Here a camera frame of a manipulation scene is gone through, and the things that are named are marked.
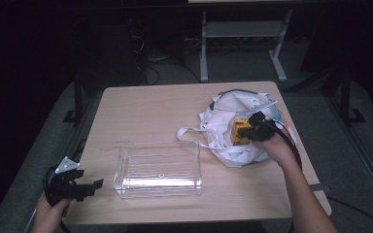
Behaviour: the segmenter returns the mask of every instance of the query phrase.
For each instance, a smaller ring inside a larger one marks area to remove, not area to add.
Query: person's left hand
[[[62,199],[51,207],[47,198],[42,198],[36,206],[36,215],[32,232],[46,233],[55,232],[59,227],[62,217],[68,214],[69,203],[72,199]]]

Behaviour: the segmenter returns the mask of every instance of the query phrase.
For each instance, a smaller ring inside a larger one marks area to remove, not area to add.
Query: table
[[[209,150],[202,149],[203,186],[199,196],[122,199],[113,189],[118,155],[111,151],[127,142],[177,142],[179,128],[199,125],[198,114],[211,104],[211,97],[233,88],[267,92],[278,100],[297,137],[309,184],[320,183],[272,82],[112,87],[103,94],[81,159],[85,175],[80,183],[105,179],[104,186],[84,202],[73,202],[65,222],[127,224],[291,217],[284,175],[271,159],[242,168],[226,168]],[[186,134],[185,139],[205,143],[200,133]],[[323,191],[315,194],[330,214]]]

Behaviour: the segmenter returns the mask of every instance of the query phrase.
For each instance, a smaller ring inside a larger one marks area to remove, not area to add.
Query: hand
[[[283,130],[283,132],[289,137],[287,131]],[[269,157],[275,160],[280,167],[291,162],[296,162],[293,152],[278,133],[275,133],[269,140],[263,142],[253,141],[253,144],[265,149]]]
[[[47,198],[42,198],[36,206],[36,215],[32,232],[46,233],[55,232],[59,227],[62,217],[68,214],[69,203],[72,199],[62,199],[51,207]]]

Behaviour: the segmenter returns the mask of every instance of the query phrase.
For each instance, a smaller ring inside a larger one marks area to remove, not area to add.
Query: yellow object
[[[245,145],[249,144],[251,140],[248,138],[242,138],[239,136],[239,131],[242,129],[248,129],[251,128],[250,123],[248,122],[249,117],[244,117],[244,118],[239,118],[236,117],[234,118],[234,122],[232,125],[232,130],[231,130],[231,141],[234,146],[236,145]]]

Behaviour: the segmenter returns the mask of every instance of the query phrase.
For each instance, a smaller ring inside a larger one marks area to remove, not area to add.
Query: forearm
[[[296,233],[337,232],[294,160],[282,165]]]

